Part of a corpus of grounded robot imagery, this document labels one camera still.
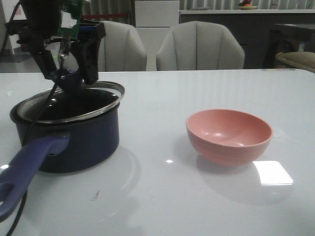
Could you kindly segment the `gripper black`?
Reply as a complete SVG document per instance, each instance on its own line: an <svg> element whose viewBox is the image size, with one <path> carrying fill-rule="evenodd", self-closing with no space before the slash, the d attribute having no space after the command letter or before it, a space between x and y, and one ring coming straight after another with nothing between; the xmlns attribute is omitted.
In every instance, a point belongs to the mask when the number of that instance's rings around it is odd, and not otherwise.
<svg viewBox="0 0 315 236"><path fill-rule="evenodd" d="M20 0L5 24L5 38L25 36L29 52L45 79L57 68L44 43L59 42L61 51L74 56L85 84L98 80L99 42L105 37L102 23L82 16L85 0Z"/></svg>

